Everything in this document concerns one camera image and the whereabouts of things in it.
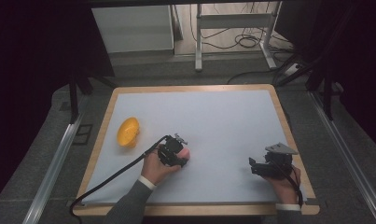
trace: white panel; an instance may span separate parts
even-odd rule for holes
[[[134,149],[118,145],[118,127],[128,117],[140,122]],[[252,175],[248,158],[264,162],[265,147],[286,145],[285,135],[267,91],[162,92],[121,94],[88,189],[138,158],[164,135],[188,141],[190,161],[168,176],[150,203],[275,202],[270,184]],[[141,173],[136,164],[84,203],[115,203]]]
[[[169,6],[93,8],[108,53],[173,49]]]

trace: white wall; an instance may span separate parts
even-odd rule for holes
[[[93,8],[108,53],[173,49],[169,6]]]

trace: person's right hand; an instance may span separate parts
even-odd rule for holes
[[[295,172],[292,171],[290,177],[295,181],[297,185],[299,185],[300,169],[296,168],[294,165],[292,165],[292,168]],[[263,176],[263,179],[269,181],[272,184],[272,188],[274,189],[274,192],[281,203],[298,204],[298,194],[286,178],[279,180]]]

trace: gray sleeve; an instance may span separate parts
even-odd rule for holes
[[[278,224],[302,224],[301,211],[277,210]]]
[[[106,214],[104,224],[140,224],[144,217],[146,201],[152,190],[140,181],[124,195]]]

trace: person's left hand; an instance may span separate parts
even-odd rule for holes
[[[149,180],[152,184],[158,185],[170,173],[181,169],[180,165],[166,166],[159,160],[158,150],[155,149],[144,158],[141,176]]]

